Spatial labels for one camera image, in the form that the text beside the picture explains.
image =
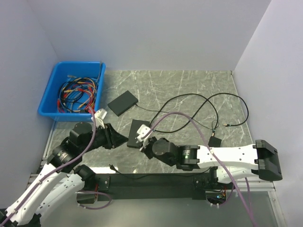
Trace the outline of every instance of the gray marble surface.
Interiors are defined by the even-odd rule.
[[[107,104],[126,90],[138,98],[138,105],[151,110],[159,110],[168,99],[185,93],[198,93],[205,97],[219,92],[237,94],[230,71],[106,71],[101,98],[101,107],[108,111],[105,122],[110,122],[119,133],[127,137],[132,119],[151,121],[156,113],[133,106],[117,117],[107,107]],[[216,130],[216,137],[223,140],[221,146],[235,147],[251,144],[252,139],[247,124],[227,128],[223,126],[224,123],[235,124],[245,119],[239,99],[233,96],[219,95],[212,98],[211,101],[219,114],[220,126]],[[199,96],[184,96],[171,101],[164,111],[181,111],[193,115],[203,102],[204,99]],[[195,119],[211,128],[211,122],[215,119],[214,109],[209,103],[206,103]],[[157,129],[171,131],[186,122],[185,117],[172,115],[164,119]],[[57,123],[50,151],[69,135],[69,131],[74,125],[74,122]],[[199,128],[207,138],[211,136],[210,129],[202,126]],[[165,137],[175,144],[203,144],[192,125],[188,125],[176,133],[155,132],[153,135],[158,139]],[[122,173],[181,172],[155,158],[149,160],[139,149],[128,148],[126,144],[112,150],[99,148],[91,151],[83,156],[82,164],[90,167],[104,167],[113,164]]]

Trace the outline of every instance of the blue plastic tray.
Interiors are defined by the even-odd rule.
[[[101,65],[101,75],[97,90],[95,111],[100,109],[101,93],[106,65]],[[47,87],[42,97],[38,112],[42,116],[53,118],[59,122],[89,122],[91,115],[89,113],[59,113],[57,110],[57,100],[59,88],[70,80],[67,75],[76,77],[97,78],[100,71],[100,62],[98,61],[62,61],[56,64],[49,78]]]

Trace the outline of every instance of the wire bundle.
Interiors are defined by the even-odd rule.
[[[98,88],[98,79],[74,78],[62,84],[57,101],[57,109],[60,113],[87,112],[89,106],[95,108]],[[86,101],[81,102],[82,97],[87,96]]]

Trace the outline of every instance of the black plastic piece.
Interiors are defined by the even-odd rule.
[[[122,95],[120,95],[118,98],[114,99],[107,105],[117,116],[120,116],[133,105],[135,105],[137,102],[138,99],[133,96],[132,93],[130,93],[129,91],[125,91]]]
[[[165,138],[161,138],[153,144],[154,157],[169,166],[174,166],[178,161],[178,147]]]
[[[265,140],[256,140],[258,154],[258,172],[259,178],[265,181],[280,181],[283,179],[278,151]]]
[[[96,186],[97,183],[95,179],[96,173],[92,171],[91,168],[89,168],[88,166],[86,165],[78,166],[74,170],[74,174],[78,174],[81,177],[82,181],[85,182],[84,190]]]
[[[222,139],[215,136],[211,136],[208,141],[208,146],[211,148],[219,148],[221,146]]]
[[[129,148],[140,148],[140,146],[142,145],[142,142],[137,143],[136,137],[138,136],[138,134],[137,134],[138,129],[143,124],[145,124],[147,127],[150,126],[150,122],[148,122],[148,121],[140,121],[140,120],[133,119],[132,126],[129,131],[129,135],[128,135],[128,142],[127,142],[127,146]]]
[[[118,133],[110,123],[105,124],[106,144],[102,144],[105,149],[117,148],[128,141],[128,138]],[[100,141],[97,142],[97,147],[100,147]]]
[[[65,138],[61,145],[57,146],[52,154],[47,159],[47,163],[51,163],[55,167],[59,167],[65,164],[80,153],[88,146],[92,137],[92,127],[87,122],[80,122],[75,125],[73,130],[70,131],[70,136]],[[127,138],[114,130],[110,123],[105,124],[105,128],[99,126],[96,129],[96,136],[91,144],[88,151],[94,150],[99,147],[104,147],[105,149],[112,149],[121,146],[123,143],[127,142]],[[79,158],[76,162],[71,165],[64,167],[61,171],[64,173],[69,173],[77,164],[82,161]]]

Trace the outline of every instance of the purple cable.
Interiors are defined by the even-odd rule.
[[[93,134],[91,136],[90,142],[87,145],[87,147],[84,149],[84,151],[79,154],[77,157],[75,157],[73,160],[59,166],[58,168],[55,168],[54,170],[52,170],[51,172],[47,173],[44,177],[41,178],[40,182],[43,182],[46,178],[48,178],[50,175],[52,175],[53,173],[55,173],[58,170],[63,169],[64,167],[76,162],[79,158],[81,158],[90,148],[91,144],[94,142],[95,136],[96,136],[96,119],[95,119],[95,115],[94,115],[94,111],[93,109],[89,106],[89,110],[90,110],[90,114],[92,115],[93,118]],[[37,183],[33,186],[33,188],[28,192],[28,194],[24,197],[24,199],[19,203],[19,205],[15,208],[15,211],[18,211],[20,209],[20,207],[23,206],[23,204],[28,200],[28,198],[33,194],[33,192],[36,190],[36,188],[39,186],[40,184]],[[5,223],[8,222],[8,220],[11,219],[11,217],[14,216],[14,213],[11,213],[1,224],[0,227],[4,226]]]
[[[250,213],[253,216],[254,213],[252,211],[252,203],[251,203],[251,197],[250,197],[250,184],[248,183],[247,177],[245,177],[246,185],[247,185],[247,194],[248,194],[248,203],[250,204]]]
[[[85,208],[85,209],[88,209],[88,210],[100,210],[100,209],[103,209],[105,207],[108,207],[110,202],[112,201],[112,197],[109,195],[109,194],[106,194],[106,193],[103,193],[103,192],[91,192],[91,191],[80,191],[80,192],[83,192],[83,193],[87,193],[87,194],[98,194],[98,195],[105,195],[106,197],[108,197],[109,201],[107,204],[105,204],[104,206],[102,207],[86,207],[82,204],[79,204],[79,206]]]
[[[182,115],[182,116],[185,116],[186,118],[188,118],[190,120],[190,122],[194,125],[194,127],[197,129],[199,135],[201,136],[202,140],[203,140],[203,143],[205,144],[205,146],[207,147],[207,149],[210,151],[210,153],[213,155],[213,157],[217,160],[217,162],[223,167],[223,169],[226,171],[227,175],[229,176],[229,178],[232,180],[232,183],[233,185],[235,186],[235,189],[237,190],[241,200],[242,200],[242,203],[244,205],[244,208],[246,210],[246,212],[248,213],[249,217],[250,217],[250,220],[253,224],[253,226],[257,226],[257,223],[254,219],[254,217],[251,215],[250,213],[250,209],[248,208],[247,204],[246,204],[246,201],[239,189],[239,187],[237,186],[237,183],[235,181],[235,179],[233,178],[233,176],[231,175],[231,173],[229,172],[229,170],[227,169],[226,165],[214,154],[212,153],[210,147],[208,146],[208,143],[207,143],[207,140],[205,139],[203,133],[201,132],[201,130],[198,128],[197,124],[192,120],[192,118],[184,113],[181,113],[181,112],[170,112],[170,113],[167,113],[165,114],[164,116],[162,116],[152,127],[151,129],[149,130],[149,132],[142,137],[142,139],[146,138],[153,130],[154,128],[166,117],[168,117],[169,115],[172,115],[172,114],[178,114],[178,115]]]

